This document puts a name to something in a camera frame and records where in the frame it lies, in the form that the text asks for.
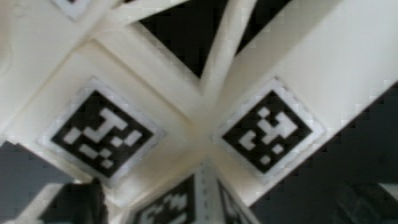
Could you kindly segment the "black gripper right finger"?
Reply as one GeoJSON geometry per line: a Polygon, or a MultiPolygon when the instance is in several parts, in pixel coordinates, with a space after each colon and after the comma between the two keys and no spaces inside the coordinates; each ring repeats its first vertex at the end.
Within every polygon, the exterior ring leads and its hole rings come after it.
{"type": "Polygon", "coordinates": [[[341,186],[336,224],[398,224],[398,199],[379,183],[341,186]]]}

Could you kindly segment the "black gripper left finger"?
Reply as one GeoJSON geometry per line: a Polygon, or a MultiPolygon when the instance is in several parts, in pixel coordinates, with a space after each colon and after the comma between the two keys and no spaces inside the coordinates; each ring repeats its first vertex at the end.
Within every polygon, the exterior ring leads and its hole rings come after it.
{"type": "Polygon", "coordinates": [[[48,184],[15,224],[109,224],[102,181],[48,184]]]}

